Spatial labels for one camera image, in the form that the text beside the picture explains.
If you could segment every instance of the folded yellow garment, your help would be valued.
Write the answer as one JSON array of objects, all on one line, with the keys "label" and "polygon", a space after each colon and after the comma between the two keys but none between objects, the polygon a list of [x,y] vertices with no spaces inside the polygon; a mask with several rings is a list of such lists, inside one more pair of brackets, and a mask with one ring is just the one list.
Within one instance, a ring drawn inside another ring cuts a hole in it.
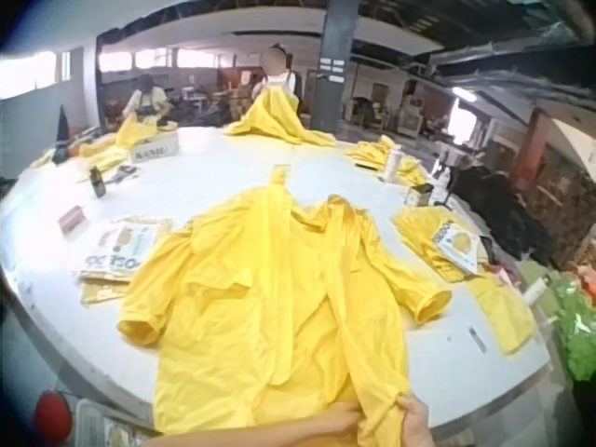
[{"label": "folded yellow garment", "polygon": [[81,180],[79,182],[88,180],[88,171],[94,166],[100,172],[107,172],[111,168],[114,168],[120,165],[121,163],[124,163],[128,159],[129,151],[116,146],[111,146],[103,152],[99,152],[94,156],[84,158],[86,171],[83,173],[83,176],[81,177]]},{"label": "folded yellow garment", "polygon": [[[345,154],[353,160],[364,162],[377,170],[383,170],[389,151],[395,144],[386,135],[378,142],[359,142],[345,149]],[[422,169],[420,160],[413,156],[403,156],[397,178],[409,184],[418,186],[427,183],[427,175]]]},{"label": "folded yellow garment", "polygon": [[[457,214],[443,207],[405,208],[393,217],[403,242],[448,282],[465,281],[476,297],[493,328],[504,354],[521,347],[534,332],[532,312],[510,286],[494,274],[482,271],[471,276],[453,264],[433,242],[441,226],[448,220],[471,230]],[[486,252],[479,251],[479,263],[486,262]]]},{"label": "folded yellow garment", "polygon": [[108,133],[103,135],[94,142],[84,142],[80,145],[78,153],[81,156],[95,156],[96,154],[105,151],[115,144],[115,133]]},{"label": "folded yellow garment", "polygon": [[307,130],[296,114],[298,100],[283,87],[266,88],[254,101],[240,121],[228,126],[227,135],[265,135],[279,138],[290,144],[335,146],[332,135]]},{"label": "folded yellow garment", "polygon": [[156,428],[250,427],[358,400],[358,445],[400,446],[399,305],[423,323],[451,293],[388,255],[366,211],[338,196],[301,208],[283,179],[194,218],[131,281],[118,329],[159,342]]},{"label": "folded yellow garment", "polygon": [[31,165],[29,165],[29,168],[37,169],[37,168],[41,168],[42,166],[46,165],[47,162],[49,160],[51,160],[52,157],[54,156],[54,151],[55,151],[55,148],[53,148],[53,147],[46,149],[46,151],[44,152],[44,154],[42,156],[37,158]]},{"label": "folded yellow garment", "polygon": [[157,135],[160,131],[169,132],[178,128],[173,121],[169,121],[166,126],[158,127],[157,120],[157,116],[149,116],[139,122],[135,114],[130,114],[115,135],[115,145],[123,149],[130,149],[143,140]]}]

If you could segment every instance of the round table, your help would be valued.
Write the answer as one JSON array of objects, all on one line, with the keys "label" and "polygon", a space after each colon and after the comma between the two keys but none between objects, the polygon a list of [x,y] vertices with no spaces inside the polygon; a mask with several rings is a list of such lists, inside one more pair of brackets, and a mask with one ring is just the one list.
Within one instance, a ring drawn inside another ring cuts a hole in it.
[{"label": "round table", "polygon": [[[299,203],[337,194],[369,210],[389,252],[441,281],[405,247],[390,222],[403,206],[407,188],[381,183],[374,173],[356,168],[341,147],[227,137],[220,129],[178,132],[178,155],[138,165],[138,178],[108,185],[100,199],[88,182],[80,182],[83,161],[72,159],[58,167],[48,164],[24,171],[0,209],[0,264],[19,303],[71,366],[132,414],[152,419],[157,351],[130,345],[120,335],[119,301],[81,305],[81,286],[73,274],[109,220],[125,215],[168,217],[179,228],[234,194],[266,184],[275,165],[290,165],[286,184]],[[75,205],[83,208],[87,219],[64,236],[58,220]],[[469,219],[455,200],[452,205]],[[428,404],[430,425],[439,437],[460,431],[514,399],[549,365],[539,331],[518,352],[504,356],[467,287],[455,285],[453,292],[441,317],[420,328],[402,312],[408,328],[410,381]]]}]

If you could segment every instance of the person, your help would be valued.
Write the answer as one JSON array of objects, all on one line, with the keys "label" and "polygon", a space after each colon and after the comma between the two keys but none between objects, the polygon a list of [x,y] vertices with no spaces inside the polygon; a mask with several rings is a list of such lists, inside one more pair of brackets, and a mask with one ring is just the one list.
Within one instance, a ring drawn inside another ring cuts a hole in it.
[{"label": "person", "polygon": [[254,100],[268,86],[282,86],[292,95],[295,94],[296,74],[287,68],[287,61],[288,53],[280,44],[273,45],[263,54],[261,66],[265,72],[265,77],[252,89],[252,98]]},{"label": "person", "polygon": [[[397,404],[406,412],[403,447],[434,447],[426,405],[414,395],[399,396]],[[291,447],[313,438],[355,430],[361,418],[358,404],[341,402],[313,417],[268,426],[164,436],[146,441],[142,447]]]},{"label": "person", "polygon": [[132,113],[137,114],[139,121],[147,116],[163,118],[169,112],[169,102],[163,88],[156,86],[150,74],[142,74],[137,79],[138,89],[132,93],[129,103],[122,115],[126,118]]}]

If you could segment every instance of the hand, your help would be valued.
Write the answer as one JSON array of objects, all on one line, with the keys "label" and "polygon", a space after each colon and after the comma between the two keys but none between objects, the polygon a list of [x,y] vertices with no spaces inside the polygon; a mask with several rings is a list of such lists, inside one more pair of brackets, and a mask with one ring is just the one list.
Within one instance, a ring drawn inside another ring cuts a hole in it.
[{"label": "hand", "polygon": [[362,410],[356,402],[338,402],[332,404],[329,409],[317,418],[322,433],[337,434],[356,427],[362,416]]},{"label": "hand", "polygon": [[433,447],[435,444],[428,429],[428,407],[414,394],[399,396],[398,405],[406,412],[401,436],[404,447]]}]

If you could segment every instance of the column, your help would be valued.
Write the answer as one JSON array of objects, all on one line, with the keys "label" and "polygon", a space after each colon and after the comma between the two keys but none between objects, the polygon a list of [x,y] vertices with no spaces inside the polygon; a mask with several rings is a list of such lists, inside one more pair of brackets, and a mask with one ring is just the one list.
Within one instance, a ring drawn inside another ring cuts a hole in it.
[{"label": "column", "polygon": [[526,191],[534,182],[549,137],[550,118],[540,109],[534,109],[528,131],[509,175],[515,191]]},{"label": "column", "polygon": [[342,113],[345,74],[358,23],[359,0],[330,0],[327,6],[312,101],[310,128],[334,133]]}]

